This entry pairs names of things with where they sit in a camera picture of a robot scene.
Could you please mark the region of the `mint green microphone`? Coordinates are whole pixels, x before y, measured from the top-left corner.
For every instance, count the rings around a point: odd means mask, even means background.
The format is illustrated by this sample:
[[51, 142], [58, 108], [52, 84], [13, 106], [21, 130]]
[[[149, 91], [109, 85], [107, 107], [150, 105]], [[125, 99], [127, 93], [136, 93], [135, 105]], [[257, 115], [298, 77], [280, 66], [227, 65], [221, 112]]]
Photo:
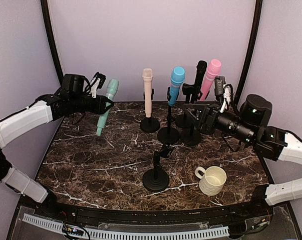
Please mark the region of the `mint green microphone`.
[[[108, 83], [108, 86], [107, 86], [107, 90], [106, 90], [106, 97], [109, 99], [109, 100], [113, 100], [117, 91], [118, 91], [118, 88], [119, 88], [119, 81], [116, 80], [116, 79], [111, 79]], [[109, 114], [109, 110], [110, 110], [110, 106], [111, 104], [108, 102], [106, 103], [106, 108], [108, 109], [104, 114], [100, 115], [99, 116], [99, 119], [98, 119], [98, 123], [97, 123], [97, 131], [96, 131], [96, 135], [97, 136], [101, 136], [102, 134], [102, 131], [106, 125], [106, 121], [107, 121], [107, 118], [108, 118], [108, 114]]]

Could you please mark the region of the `black stand of blue microphone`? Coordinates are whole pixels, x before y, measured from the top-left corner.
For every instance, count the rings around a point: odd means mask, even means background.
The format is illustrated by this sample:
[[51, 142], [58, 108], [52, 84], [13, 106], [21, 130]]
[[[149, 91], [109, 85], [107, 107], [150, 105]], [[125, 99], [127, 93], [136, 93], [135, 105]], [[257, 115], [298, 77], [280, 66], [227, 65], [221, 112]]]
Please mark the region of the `black stand of blue microphone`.
[[171, 85], [167, 90], [167, 100], [168, 100], [168, 114], [167, 114], [167, 127], [163, 127], [159, 130], [157, 138], [161, 143], [172, 145], [179, 140], [179, 131], [171, 126], [172, 123], [172, 114], [171, 114], [171, 104], [170, 100], [172, 99], [171, 90], [173, 93], [176, 93], [176, 86]]

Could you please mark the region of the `blue microphone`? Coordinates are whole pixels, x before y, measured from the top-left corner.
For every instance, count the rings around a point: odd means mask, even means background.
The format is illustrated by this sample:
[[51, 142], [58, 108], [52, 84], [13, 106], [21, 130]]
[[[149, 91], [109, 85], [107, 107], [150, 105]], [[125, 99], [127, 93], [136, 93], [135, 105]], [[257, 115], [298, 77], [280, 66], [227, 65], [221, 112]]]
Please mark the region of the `blue microphone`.
[[168, 88], [168, 105], [173, 106], [178, 98], [180, 87], [183, 85], [185, 80], [185, 69], [180, 66], [176, 66], [170, 76], [171, 85]]

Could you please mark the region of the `black stand of beige microphone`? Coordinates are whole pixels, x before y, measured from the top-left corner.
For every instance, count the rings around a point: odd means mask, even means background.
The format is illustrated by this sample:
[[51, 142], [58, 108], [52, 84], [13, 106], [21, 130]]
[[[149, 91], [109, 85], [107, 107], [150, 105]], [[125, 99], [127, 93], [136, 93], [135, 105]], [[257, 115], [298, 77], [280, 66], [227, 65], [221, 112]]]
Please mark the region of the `black stand of beige microphone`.
[[[152, 89], [152, 100], [153, 100], [154, 89]], [[158, 131], [160, 128], [159, 120], [151, 115], [150, 118], [145, 117], [140, 122], [140, 129], [146, 133], [153, 133]]]

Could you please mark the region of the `beige microphone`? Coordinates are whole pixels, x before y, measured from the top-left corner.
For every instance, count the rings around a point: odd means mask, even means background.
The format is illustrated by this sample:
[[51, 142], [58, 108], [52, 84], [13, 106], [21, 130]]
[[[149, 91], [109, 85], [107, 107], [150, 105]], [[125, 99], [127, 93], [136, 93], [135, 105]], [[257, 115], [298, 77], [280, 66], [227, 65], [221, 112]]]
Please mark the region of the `beige microphone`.
[[144, 82], [144, 97], [145, 97], [145, 115], [150, 118], [152, 115], [152, 81], [153, 71], [151, 68], [145, 68], [142, 72]]

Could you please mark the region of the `black stand of green microphone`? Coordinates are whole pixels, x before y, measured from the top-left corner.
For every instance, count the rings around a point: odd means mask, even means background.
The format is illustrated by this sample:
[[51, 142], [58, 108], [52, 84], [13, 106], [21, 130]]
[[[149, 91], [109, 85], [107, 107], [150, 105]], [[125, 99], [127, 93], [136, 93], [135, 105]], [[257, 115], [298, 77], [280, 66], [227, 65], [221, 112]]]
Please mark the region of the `black stand of green microphone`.
[[173, 150], [174, 147], [170, 144], [163, 144], [160, 150], [154, 152], [153, 168], [147, 170], [142, 177], [143, 186], [148, 191], [159, 193], [168, 188], [169, 175], [162, 169], [160, 160], [169, 158]]

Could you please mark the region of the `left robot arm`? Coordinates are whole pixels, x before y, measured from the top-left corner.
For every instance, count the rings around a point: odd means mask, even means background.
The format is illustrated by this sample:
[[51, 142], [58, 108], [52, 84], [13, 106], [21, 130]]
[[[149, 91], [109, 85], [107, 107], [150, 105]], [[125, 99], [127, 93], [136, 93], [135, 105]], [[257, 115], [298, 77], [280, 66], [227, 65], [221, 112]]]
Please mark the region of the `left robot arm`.
[[61, 214], [61, 206], [50, 199], [52, 193], [47, 188], [13, 166], [6, 159], [3, 148], [41, 125], [74, 113], [106, 113], [114, 103], [106, 96], [97, 94], [105, 80], [105, 75], [98, 72], [91, 81], [83, 75], [66, 74], [61, 87], [54, 94], [41, 95], [29, 106], [0, 119], [0, 183], [42, 203], [42, 211], [50, 218], [57, 218]]

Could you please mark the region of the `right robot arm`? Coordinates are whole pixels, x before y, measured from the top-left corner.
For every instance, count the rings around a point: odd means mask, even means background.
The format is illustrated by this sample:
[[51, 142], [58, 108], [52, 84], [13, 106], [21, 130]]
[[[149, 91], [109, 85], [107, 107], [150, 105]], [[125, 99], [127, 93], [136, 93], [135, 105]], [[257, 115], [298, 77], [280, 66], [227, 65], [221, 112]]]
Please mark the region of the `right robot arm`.
[[[302, 165], [302, 139], [289, 130], [268, 125], [271, 102], [259, 95], [249, 94], [238, 115], [221, 112], [219, 106], [217, 103], [195, 102], [184, 104], [182, 109], [203, 134], [219, 130], [252, 147], [262, 158]], [[271, 206], [300, 198], [302, 178], [281, 184], [266, 184], [255, 188], [253, 201], [246, 205], [246, 213], [256, 217], [264, 211], [265, 203]]]

